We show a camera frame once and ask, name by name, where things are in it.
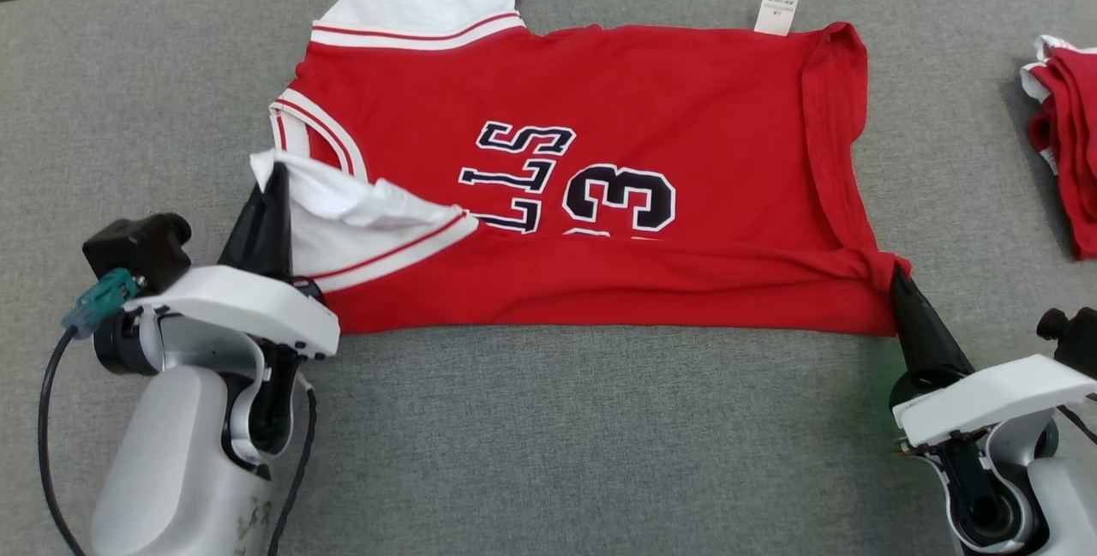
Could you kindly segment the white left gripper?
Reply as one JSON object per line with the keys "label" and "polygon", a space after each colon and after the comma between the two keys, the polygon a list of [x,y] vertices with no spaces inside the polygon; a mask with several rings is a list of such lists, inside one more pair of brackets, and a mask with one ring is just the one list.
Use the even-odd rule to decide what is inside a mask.
{"label": "white left gripper", "polygon": [[305,356],[336,356],[336,314],[283,283],[291,280],[289,193],[286,166],[272,164],[231,225],[219,266],[189,268],[160,294],[137,297],[124,307],[168,308],[169,314],[295,348]]}

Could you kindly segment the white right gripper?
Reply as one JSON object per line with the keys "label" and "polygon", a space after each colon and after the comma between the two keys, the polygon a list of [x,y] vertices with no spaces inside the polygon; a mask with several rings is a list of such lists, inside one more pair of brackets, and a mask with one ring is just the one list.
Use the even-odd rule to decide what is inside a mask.
{"label": "white right gripper", "polygon": [[892,270],[890,309],[905,365],[896,385],[957,381],[892,409],[895,423],[915,447],[938,445],[953,433],[973,433],[1097,393],[1097,381],[1049,356],[1019,358],[974,373],[932,304],[901,266]]}

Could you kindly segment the red shorts with white stripe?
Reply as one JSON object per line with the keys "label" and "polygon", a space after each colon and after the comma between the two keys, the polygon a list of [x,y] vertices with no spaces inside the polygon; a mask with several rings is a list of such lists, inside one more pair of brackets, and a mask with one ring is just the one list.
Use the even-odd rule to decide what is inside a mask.
{"label": "red shorts with white stripe", "polygon": [[1058,178],[1075,260],[1097,260],[1097,47],[1041,34],[1037,60],[1020,69],[1024,92],[1040,104],[1028,139]]}

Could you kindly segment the red basketball jersey with number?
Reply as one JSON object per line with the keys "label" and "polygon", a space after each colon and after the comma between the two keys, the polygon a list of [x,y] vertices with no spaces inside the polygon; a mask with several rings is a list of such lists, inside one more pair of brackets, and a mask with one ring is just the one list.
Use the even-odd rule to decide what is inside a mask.
{"label": "red basketball jersey with number", "polygon": [[853,26],[538,34],[517,1],[338,0],[271,103],[251,169],[285,164],[294,271],[346,333],[895,334]]}

